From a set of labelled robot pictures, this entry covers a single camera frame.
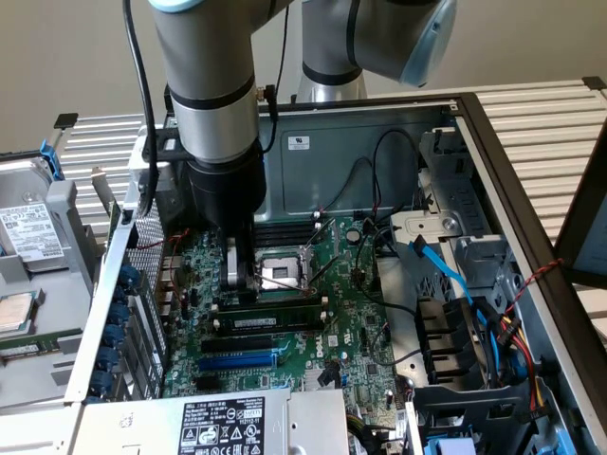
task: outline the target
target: blue clip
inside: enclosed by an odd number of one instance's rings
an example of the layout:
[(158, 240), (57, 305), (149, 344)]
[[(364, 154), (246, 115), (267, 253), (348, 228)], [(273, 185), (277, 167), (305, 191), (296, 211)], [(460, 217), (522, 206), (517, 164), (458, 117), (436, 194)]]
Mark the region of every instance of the blue clip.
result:
[(59, 158), (57, 157), (57, 152), (51, 145), (46, 143), (46, 139), (42, 141), (42, 145), (40, 146), (40, 155), (50, 166), (50, 170), (53, 172), (53, 178), (55, 180), (65, 180), (64, 172), (61, 170), (61, 164), (59, 163)]

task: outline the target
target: capacitor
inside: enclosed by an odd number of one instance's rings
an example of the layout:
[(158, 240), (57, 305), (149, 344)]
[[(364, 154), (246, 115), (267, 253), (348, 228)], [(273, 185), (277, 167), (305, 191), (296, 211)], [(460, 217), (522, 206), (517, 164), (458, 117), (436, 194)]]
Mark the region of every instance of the capacitor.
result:
[(395, 401), (395, 394), (393, 391), (386, 391), (386, 409), (389, 410), (392, 402)]

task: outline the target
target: green circuit board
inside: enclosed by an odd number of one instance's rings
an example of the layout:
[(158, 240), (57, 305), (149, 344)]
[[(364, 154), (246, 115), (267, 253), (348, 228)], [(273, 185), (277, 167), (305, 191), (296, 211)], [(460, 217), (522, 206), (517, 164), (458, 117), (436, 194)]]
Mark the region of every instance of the green circuit board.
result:
[[(254, 368), (218, 371), (220, 392), (255, 391), (261, 389), (290, 388), (308, 390), (315, 374), (327, 362), (337, 360), (343, 379), (346, 408), (359, 412), (368, 423), (390, 425), (395, 422), (395, 406), (386, 405), (386, 391), (395, 390), (392, 367), (377, 365), (368, 355), (361, 337), (366, 331), (367, 344), (371, 343), (386, 321), (382, 307), (368, 301), (353, 285), (351, 271), (355, 268), (358, 247), (346, 242), (349, 228), (362, 230), (360, 221), (337, 218), (313, 246), (315, 270), (332, 258), (338, 259), (315, 282), (315, 287), (328, 292), (328, 321), (317, 332), (273, 334), (275, 345), (286, 348), (275, 368)], [(369, 282), (373, 276), (371, 242), (360, 255), (360, 268)], [(196, 387), (198, 360), (203, 355), (201, 342), (215, 337), (212, 328), (212, 298), (218, 295), (214, 270), (219, 266), (219, 248), (212, 234), (194, 233), (184, 240), (179, 252), (186, 269), (185, 288), (195, 287), (199, 304), (190, 311), (190, 319), (182, 320), (180, 311), (170, 317), (168, 342), (170, 362), (163, 387), (163, 397), (189, 396), (202, 393)], [(375, 348), (376, 356), (383, 361), (393, 360), (392, 349), (383, 337)]]

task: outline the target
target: motherboard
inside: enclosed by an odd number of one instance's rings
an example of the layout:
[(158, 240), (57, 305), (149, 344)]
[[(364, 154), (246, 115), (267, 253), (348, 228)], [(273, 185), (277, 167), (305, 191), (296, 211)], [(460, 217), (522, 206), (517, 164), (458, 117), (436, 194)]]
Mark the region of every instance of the motherboard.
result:
[[(386, 322), (385, 310), (369, 301), (354, 284), (360, 275), (366, 277), (363, 279), (367, 282), (373, 280), (371, 242), (360, 249), (356, 269), (357, 252), (365, 239), (362, 221), (338, 217), (326, 223), (327, 228), (317, 236), (314, 245), (309, 246), (312, 269), (307, 273), (309, 279), (324, 269), (314, 282), (314, 291), (328, 299), (322, 315), (324, 324), (319, 330), (220, 337), (216, 330), (215, 303), (227, 296), (220, 289), (221, 252), (217, 239), (211, 232), (191, 232), (183, 239), (176, 252), (183, 282), (179, 292), (190, 296), (189, 308), (174, 306), (169, 316), (167, 333), (171, 351), (163, 397), (267, 389), (314, 391), (322, 387), (318, 380), (322, 372), (333, 365), (339, 366), (338, 379), (325, 387), (343, 390), (348, 412), (361, 416), (369, 424), (394, 425), (395, 372), (393, 367), (379, 366), (369, 356), (369, 345)], [(256, 249), (256, 254), (285, 257), (293, 250), (293, 246), (261, 247)], [(276, 291), (279, 295), (288, 292), (292, 291)], [(250, 343), (271, 346), (275, 355), (273, 364), (261, 368), (238, 365), (234, 369), (223, 365), (213, 371), (210, 362), (215, 357), (209, 358), (209, 350), (229, 351), (219, 359), (225, 362), (239, 358), (241, 353), (234, 346)], [(378, 338), (374, 353), (382, 363), (393, 360), (385, 335)]]

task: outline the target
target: power supply label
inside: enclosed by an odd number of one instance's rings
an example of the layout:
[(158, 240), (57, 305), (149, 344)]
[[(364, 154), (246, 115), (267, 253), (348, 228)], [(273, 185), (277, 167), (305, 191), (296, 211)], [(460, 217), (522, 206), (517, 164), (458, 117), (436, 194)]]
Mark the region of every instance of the power supply label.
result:
[(186, 403), (178, 455), (262, 455), (263, 396)]

